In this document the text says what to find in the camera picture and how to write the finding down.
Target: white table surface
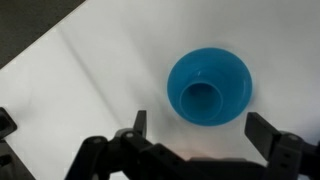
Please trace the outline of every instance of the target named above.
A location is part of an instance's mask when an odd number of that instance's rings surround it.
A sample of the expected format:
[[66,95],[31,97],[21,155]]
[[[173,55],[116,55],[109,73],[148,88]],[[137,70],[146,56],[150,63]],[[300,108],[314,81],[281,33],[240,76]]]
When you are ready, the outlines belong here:
[[[243,134],[256,111],[276,128],[320,137],[319,0],[88,0],[0,71],[6,140],[36,179],[63,179],[82,141],[111,139],[148,111],[147,138],[188,159],[265,163]],[[254,94],[234,121],[200,127],[166,95],[184,54],[219,47],[248,66]]]

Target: screw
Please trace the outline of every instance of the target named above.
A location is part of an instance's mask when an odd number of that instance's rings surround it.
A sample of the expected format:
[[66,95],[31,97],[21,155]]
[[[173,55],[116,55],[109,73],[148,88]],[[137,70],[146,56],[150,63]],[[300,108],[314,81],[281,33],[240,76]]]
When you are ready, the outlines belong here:
[[292,134],[290,134],[288,137],[293,141],[297,141],[299,139],[297,136],[292,135]]
[[132,137],[133,137],[133,133],[128,133],[128,134],[126,134],[126,137],[127,137],[127,138],[132,138]]
[[93,143],[98,144],[98,143],[101,143],[101,141],[102,141],[101,138],[96,138],[93,140]]

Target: blue bowl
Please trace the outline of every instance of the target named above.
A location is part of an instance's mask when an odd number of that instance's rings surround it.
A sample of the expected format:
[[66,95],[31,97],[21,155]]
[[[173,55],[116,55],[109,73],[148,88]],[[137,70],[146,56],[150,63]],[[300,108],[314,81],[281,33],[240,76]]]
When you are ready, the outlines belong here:
[[227,123],[247,106],[252,81],[246,65],[234,54],[204,48],[182,57],[171,70],[167,85],[174,110],[198,125]]

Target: plastic bowl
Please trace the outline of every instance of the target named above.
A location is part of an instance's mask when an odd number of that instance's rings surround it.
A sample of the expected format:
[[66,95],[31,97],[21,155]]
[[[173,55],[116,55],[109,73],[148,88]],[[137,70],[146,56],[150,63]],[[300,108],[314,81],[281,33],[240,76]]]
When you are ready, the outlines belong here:
[[198,125],[227,123],[247,106],[252,81],[245,64],[234,54],[204,48],[182,57],[173,67],[167,93],[174,110]]

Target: white tabletop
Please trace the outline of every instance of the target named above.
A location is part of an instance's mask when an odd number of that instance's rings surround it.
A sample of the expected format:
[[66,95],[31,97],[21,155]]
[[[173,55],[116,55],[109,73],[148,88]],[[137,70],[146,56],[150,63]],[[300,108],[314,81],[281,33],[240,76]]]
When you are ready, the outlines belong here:
[[[320,1],[89,0],[0,71],[6,139],[36,179],[63,179],[82,141],[111,139],[148,111],[148,135],[185,159],[264,163],[244,136],[246,113],[316,143],[320,138]],[[219,47],[248,66],[254,94],[232,122],[200,127],[166,95],[186,53]]]

